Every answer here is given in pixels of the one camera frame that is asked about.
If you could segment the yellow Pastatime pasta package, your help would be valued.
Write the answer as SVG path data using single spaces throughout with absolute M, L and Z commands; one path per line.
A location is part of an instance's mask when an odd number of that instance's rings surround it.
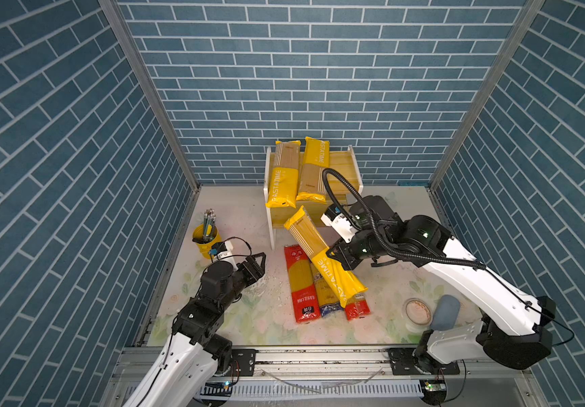
M 300 141 L 276 142 L 267 208 L 296 207 L 300 147 Z
M 341 306 L 347 305 L 350 300 L 368 290 L 355 274 L 343 268 L 341 262 L 328 256 L 329 246 L 319 234 L 304 206 L 285 222 L 284 227 L 309 256 L 334 295 L 338 297 Z

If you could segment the round tape roll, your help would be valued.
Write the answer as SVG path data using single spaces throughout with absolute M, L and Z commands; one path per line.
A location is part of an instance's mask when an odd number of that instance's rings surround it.
M 430 307 L 418 298 L 408 299 L 403 307 L 406 327 L 411 332 L 421 333 L 428 329 L 432 322 Z

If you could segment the yellow pen holder cup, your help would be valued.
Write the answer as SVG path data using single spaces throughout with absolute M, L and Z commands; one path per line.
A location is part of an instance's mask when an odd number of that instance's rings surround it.
M 197 245 L 200 253 L 205 259 L 211 259 L 209 251 L 212 249 L 214 244 L 222 241 L 219 235 L 217 227 L 213 227 L 209 237 L 204 237 L 204 224 L 199 225 L 192 234 L 192 242 Z

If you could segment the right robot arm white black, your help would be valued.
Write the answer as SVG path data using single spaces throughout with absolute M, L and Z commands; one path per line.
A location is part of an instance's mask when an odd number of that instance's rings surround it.
M 489 359 L 525 370 L 552 353 L 556 303 L 534 297 L 484 266 L 451 232 L 427 215 L 402 220 L 381 196 L 366 196 L 348 209 L 331 205 L 321 220 L 339 240 L 328 250 L 331 259 L 354 270 L 364 259 L 381 266 L 380 257 L 409 262 L 443 279 L 482 312 L 464 327 L 423 332 L 414 364 L 435 374 L 455 362 Z

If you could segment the grey blue oval pad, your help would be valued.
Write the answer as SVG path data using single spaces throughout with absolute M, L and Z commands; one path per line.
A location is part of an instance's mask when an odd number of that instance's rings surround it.
M 443 295 L 437 302 L 430 329 L 433 331 L 449 331 L 454 328 L 459 313 L 460 301 L 452 295 Z

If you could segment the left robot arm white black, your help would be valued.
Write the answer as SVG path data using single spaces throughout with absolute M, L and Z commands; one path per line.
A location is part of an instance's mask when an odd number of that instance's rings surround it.
M 266 254 L 228 254 L 202 272 L 194 297 L 175 316 L 170 338 L 126 406 L 187 406 L 217 373 L 231 369 L 232 342 L 217 331 L 226 310 L 265 275 Z

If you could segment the blue spaghetti package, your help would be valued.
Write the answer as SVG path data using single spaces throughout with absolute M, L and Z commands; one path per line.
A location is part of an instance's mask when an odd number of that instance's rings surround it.
M 333 293 L 328 282 L 323 278 L 314 264 L 310 265 L 314 278 L 314 287 L 319 303 L 321 317 L 327 317 L 331 313 L 343 311 L 338 297 Z

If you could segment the red yellow spaghetti package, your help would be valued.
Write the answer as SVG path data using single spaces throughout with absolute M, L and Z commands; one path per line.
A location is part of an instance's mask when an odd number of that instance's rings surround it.
M 309 257 L 299 245 L 284 248 L 292 307 L 297 323 L 321 318 Z

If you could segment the red labelled spaghetti package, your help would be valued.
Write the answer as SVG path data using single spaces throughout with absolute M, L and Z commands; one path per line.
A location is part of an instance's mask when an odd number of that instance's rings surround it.
M 361 319 L 370 314 L 370 307 L 363 293 L 356 294 L 350 298 L 344 307 L 348 321 Z

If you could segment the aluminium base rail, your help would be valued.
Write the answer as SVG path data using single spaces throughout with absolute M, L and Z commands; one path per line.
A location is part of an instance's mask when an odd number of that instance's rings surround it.
M 545 406 L 531 371 L 489 360 L 457 361 L 438 374 L 421 373 L 407 345 L 237 347 L 234 368 L 196 386 L 193 405 Z

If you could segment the plain yellow pasta package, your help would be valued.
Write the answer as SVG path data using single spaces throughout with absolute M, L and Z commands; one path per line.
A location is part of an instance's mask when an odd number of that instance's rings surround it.
M 326 202 L 326 187 L 322 172 L 330 166 L 330 143 L 312 137 L 305 138 L 305 150 L 299 175 L 297 201 Z

